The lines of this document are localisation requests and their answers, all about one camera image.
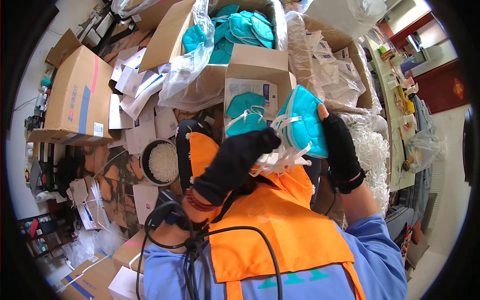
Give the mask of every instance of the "cardboard flap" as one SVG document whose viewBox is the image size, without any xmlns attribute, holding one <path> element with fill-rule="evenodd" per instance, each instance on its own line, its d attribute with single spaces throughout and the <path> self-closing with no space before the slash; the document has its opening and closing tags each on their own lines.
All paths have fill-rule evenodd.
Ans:
<svg viewBox="0 0 480 300">
<path fill-rule="evenodd" d="M 169 63 L 180 55 L 181 38 L 190 24 L 194 3 L 195 0 L 183 0 L 172 5 L 148 43 L 138 72 Z"/>
<path fill-rule="evenodd" d="M 60 139 L 65 136 L 67 132 L 62 132 L 58 129 L 33 129 L 27 137 L 27 142 L 44 143 L 49 142 L 53 138 Z"/>
<path fill-rule="evenodd" d="M 263 47 L 235 44 L 228 67 L 230 68 L 235 64 L 288 71 L 288 53 Z"/>
<path fill-rule="evenodd" d="M 82 43 L 80 43 L 73 31 L 71 29 L 68 29 L 67 32 L 65 32 L 65 34 L 60 38 L 55 47 L 50 50 L 47 58 L 45 59 L 45 62 L 51 64 L 58 69 L 63 59 L 63 56 L 67 52 L 73 52 L 81 45 Z"/>
</svg>

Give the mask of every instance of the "floor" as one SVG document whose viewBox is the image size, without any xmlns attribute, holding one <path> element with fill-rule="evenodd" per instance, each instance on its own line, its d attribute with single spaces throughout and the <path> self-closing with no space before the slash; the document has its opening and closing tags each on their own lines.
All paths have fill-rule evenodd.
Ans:
<svg viewBox="0 0 480 300">
<path fill-rule="evenodd" d="M 312 0 L 285 0 L 285 11 L 304 12 L 311 2 Z M 152 38 L 153 32 L 154 30 L 146 33 L 136 31 L 118 42 L 107 46 L 102 53 L 100 53 L 100 57 L 113 66 L 119 51 L 137 45 L 145 47 Z M 175 109 L 174 112 L 178 121 L 184 119 L 203 121 L 206 115 L 212 117 L 216 120 L 212 126 L 213 137 L 217 141 L 221 140 L 223 104 L 218 104 L 202 111 L 192 112 Z M 123 147 L 107 149 L 107 145 L 98 147 L 76 147 L 75 156 L 81 161 L 81 176 L 93 176 L 98 173 L 97 180 L 100 185 L 100 192 L 109 220 L 116 222 L 122 229 L 127 230 L 129 237 L 131 237 L 142 228 L 142 225 L 138 224 L 132 189 L 133 185 L 145 181 L 142 171 L 140 170 L 139 160 L 127 152 L 124 152 L 104 167 L 108 161 L 123 150 Z M 180 184 L 177 181 L 172 184 L 170 188 L 180 193 L 179 186 Z"/>
</svg>

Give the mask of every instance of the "hand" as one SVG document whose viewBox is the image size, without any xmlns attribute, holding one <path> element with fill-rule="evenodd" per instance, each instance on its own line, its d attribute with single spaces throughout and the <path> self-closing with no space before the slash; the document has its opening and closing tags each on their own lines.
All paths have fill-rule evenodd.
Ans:
<svg viewBox="0 0 480 300">
<path fill-rule="evenodd" d="M 339 116 L 329 114 L 325 105 L 320 103 L 317 112 L 322 120 L 327 141 L 327 162 L 334 184 L 342 194 L 348 194 L 359 187 L 365 178 L 365 173 L 355 155 L 352 136 L 343 120 Z"/>
<path fill-rule="evenodd" d="M 211 204 L 221 206 L 228 192 L 241 186 L 257 159 L 280 146 L 273 128 L 227 138 L 193 188 Z"/>
</svg>

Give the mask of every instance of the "person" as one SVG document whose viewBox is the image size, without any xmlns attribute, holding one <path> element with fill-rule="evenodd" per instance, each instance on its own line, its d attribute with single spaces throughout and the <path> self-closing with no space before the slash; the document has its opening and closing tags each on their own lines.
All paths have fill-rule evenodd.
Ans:
<svg viewBox="0 0 480 300">
<path fill-rule="evenodd" d="M 327 162 L 349 225 L 345 232 L 310 209 L 313 182 L 302 166 L 282 176 L 257 176 L 253 188 L 245 187 L 258 157 L 280 145 L 273 129 L 233 136 L 219 147 L 202 126 L 198 127 L 203 133 L 191 124 L 185 132 L 180 123 L 178 135 L 186 137 L 177 136 L 180 180 L 186 187 L 182 207 L 194 224 L 208 224 L 210 231 L 231 226 L 260 229 L 278 261 L 284 299 L 404 299 L 407 281 L 400 249 L 390 239 L 364 182 L 348 128 L 323 104 L 317 110 L 329 151 Z M 182 159 L 185 148 L 188 159 Z M 187 183 L 186 169 L 192 172 Z M 234 193 L 228 210 L 222 211 Z M 220 220 L 212 222 L 221 213 Z M 164 245 L 181 244 L 188 237 L 188 231 L 166 222 L 152 234 Z M 211 299 L 277 298 L 272 257 L 257 232 L 214 234 L 202 248 L 200 259 L 189 262 L 194 264 L 200 299 L 205 283 Z M 183 253 L 184 247 L 166 250 L 152 243 L 145 247 L 147 299 L 190 299 Z"/>
</svg>

